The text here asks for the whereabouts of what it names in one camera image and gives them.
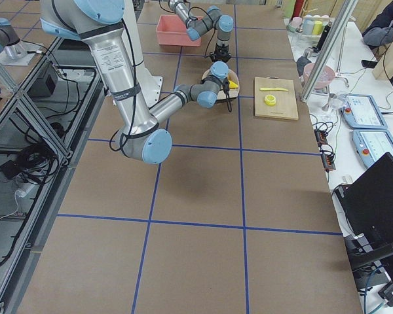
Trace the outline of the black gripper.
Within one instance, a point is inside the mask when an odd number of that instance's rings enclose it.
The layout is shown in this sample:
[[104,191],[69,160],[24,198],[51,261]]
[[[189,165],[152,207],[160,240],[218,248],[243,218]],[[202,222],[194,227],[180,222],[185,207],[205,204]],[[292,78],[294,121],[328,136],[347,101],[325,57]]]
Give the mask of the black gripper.
[[221,80],[221,87],[220,87],[220,91],[219,91],[219,95],[220,94],[224,94],[224,95],[228,95],[229,94],[229,79],[228,78],[224,78]]
[[222,61],[227,63],[231,58],[229,46],[216,45],[215,50],[209,54],[209,58],[212,62]]

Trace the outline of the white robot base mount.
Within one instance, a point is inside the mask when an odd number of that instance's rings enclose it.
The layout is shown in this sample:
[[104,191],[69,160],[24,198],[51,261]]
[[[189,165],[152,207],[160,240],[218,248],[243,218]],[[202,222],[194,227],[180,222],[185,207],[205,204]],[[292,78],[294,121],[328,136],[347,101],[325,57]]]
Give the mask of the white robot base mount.
[[151,107],[159,100],[163,78],[153,76],[146,67],[141,49],[133,1],[131,0],[124,1],[123,20],[126,23],[130,34],[130,39],[132,40],[135,62],[132,61],[130,42],[125,31],[122,33],[122,41],[126,47],[130,63],[132,65],[136,65],[137,79],[141,86],[141,91],[145,98],[145,102],[148,107]]

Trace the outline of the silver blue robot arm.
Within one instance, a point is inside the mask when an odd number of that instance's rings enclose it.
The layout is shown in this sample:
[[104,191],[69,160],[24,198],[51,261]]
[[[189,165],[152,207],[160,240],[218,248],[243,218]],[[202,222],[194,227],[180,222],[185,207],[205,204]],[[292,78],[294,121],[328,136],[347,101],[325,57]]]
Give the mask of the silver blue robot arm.
[[162,163],[171,151],[172,137],[160,124],[190,101],[213,107],[218,93],[229,85],[227,64],[216,60],[199,84],[179,85],[150,107],[136,73],[132,42],[122,39],[129,32],[123,20],[124,1],[41,1],[40,6],[44,32],[88,45],[124,121],[113,150],[128,158]]
[[201,7],[188,7],[186,1],[166,1],[170,13],[175,14],[183,26],[190,41],[197,41],[209,31],[217,32],[217,42],[213,52],[205,55],[212,62],[222,61],[227,63],[231,58],[229,41],[234,28],[231,16],[223,14],[217,6],[208,9]]

